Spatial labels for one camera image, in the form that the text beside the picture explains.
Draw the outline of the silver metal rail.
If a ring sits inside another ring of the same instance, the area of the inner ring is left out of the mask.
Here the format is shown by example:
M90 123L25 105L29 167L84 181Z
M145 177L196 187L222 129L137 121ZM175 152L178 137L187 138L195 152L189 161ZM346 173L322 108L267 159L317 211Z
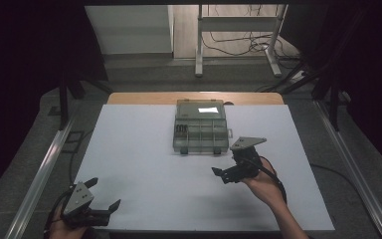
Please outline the silver metal rail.
M74 122L69 119L57 131L4 239L22 239Z
M346 167L346 170L348 171L348 175L352 180L356 191L360 195L368 215L372 219L375 228L378 230L382 237L382 204L367 183L363 173L356 163L355 157L350 152L349 147L344 141L341 133L336 130L332 123L329 121L329 114L327 112L326 105L319 101L314 101L313 104L319 113L323 124L332 142L334 143L339 156L343 161L343 164Z

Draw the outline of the black metal stand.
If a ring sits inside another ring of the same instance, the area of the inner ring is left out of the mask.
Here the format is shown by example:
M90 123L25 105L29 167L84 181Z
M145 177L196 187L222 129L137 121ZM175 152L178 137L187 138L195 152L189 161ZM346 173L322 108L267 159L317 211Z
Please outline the black metal stand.
M337 122L337 110L339 105L339 88L337 75L335 73L335 66L333 63L326 63L318 70L312 71L305 75L301 80L293 83L282 90L279 90L281 95L289 94L302 86L312 82L313 80L318 80L314 89L311 92L311 97L315 101L323 100L327 93L329 95L329 109L328 109L328 120L332 127L339 131Z
M99 90L107 93L108 95L113 93L113 89L106 86L100 81L94 80L84 74L77 74L76 76L62 74L59 84L59 97L60 97L60 127L59 130L65 129L69 122L69 104L68 93L71 93L76 100L82 99L86 92L81 84L81 81L85 81Z

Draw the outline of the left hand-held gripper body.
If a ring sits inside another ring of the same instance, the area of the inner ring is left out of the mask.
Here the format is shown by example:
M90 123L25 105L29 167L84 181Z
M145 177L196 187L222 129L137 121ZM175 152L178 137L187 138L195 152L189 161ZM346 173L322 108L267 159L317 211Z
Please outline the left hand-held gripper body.
M63 203L61 218L71 228L107 226L108 210L92 210L93 194L79 181L69 190L69 198Z

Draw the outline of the white table mat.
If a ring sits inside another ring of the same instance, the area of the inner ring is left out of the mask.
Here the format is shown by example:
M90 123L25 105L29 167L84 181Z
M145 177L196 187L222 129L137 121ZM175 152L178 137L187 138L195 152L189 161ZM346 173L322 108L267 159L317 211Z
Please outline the white table mat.
M257 151L284 184L287 205L308 231L333 224L289 109L227 106L234 138L264 139ZM120 203L115 231L275 231L270 208L243 183L224 183L214 168L234 165L231 153L180 155L173 149L174 106L105 105L77 178L97 178L94 208Z

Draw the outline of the person's left hand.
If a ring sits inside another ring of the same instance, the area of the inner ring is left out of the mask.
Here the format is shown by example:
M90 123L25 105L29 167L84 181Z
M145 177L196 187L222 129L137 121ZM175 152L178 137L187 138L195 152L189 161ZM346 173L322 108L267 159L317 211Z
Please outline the person's left hand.
M53 215L49 229L49 239L83 239L88 228L71 228L61 219L61 208L58 208Z

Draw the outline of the clear plastic compartment storage box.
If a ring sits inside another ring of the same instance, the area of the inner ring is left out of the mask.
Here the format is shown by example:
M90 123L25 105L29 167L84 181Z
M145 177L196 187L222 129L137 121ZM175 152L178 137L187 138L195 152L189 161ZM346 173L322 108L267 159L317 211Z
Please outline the clear plastic compartment storage box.
M188 125L188 134L176 135L176 126ZM173 148L180 154L226 153L229 148L224 102L221 100L178 100L173 127Z

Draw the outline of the white wall panel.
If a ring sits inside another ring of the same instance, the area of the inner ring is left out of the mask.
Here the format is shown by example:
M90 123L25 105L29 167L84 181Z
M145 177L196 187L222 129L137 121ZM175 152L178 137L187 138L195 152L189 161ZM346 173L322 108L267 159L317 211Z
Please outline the white wall panel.
M86 11L105 55L171 54L173 6L87 6Z

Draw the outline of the person's right hand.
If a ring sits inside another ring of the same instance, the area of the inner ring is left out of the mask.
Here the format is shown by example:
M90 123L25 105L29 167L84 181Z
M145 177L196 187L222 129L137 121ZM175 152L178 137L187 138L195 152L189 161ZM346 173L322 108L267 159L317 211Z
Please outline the person's right hand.
M278 185L264 171L260 170L257 176L244 178L242 182L250 188L257 198L266 203L272 210L283 208L287 205Z

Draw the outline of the wooden table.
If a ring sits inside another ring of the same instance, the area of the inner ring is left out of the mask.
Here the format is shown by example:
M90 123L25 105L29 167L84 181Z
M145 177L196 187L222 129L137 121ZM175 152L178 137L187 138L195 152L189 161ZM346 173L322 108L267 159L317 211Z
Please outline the wooden table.
M109 105L175 105L178 100L222 100L234 106L283 105L284 100L277 93L239 92L154 92L154 93L113 93Z

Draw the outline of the white metal desk frame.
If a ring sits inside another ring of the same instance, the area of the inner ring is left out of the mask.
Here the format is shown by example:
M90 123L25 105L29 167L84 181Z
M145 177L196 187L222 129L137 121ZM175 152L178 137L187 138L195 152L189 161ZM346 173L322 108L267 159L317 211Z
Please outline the white metal desk frame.
M275 17L259 16L207 16L202 15L202 6L198 8L197 46L195 58L195 76L203 76L203 33L204 32L269 32L272 34L269 44L264 48L270 67L275 77L282 72L279 61L274 56L274 49L283 23L287 5L279 5L279 13Z

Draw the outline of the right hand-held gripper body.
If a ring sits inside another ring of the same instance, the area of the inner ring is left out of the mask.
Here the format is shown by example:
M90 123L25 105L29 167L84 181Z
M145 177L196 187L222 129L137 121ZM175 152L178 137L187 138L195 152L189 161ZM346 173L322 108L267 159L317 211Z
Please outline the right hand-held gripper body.
M240 136L230 147L236 162L236 165L229 168L227 173L227 179L230 182L239 182L241 179L253 178L259 174L263 164L255 146L266 141L264 137Z

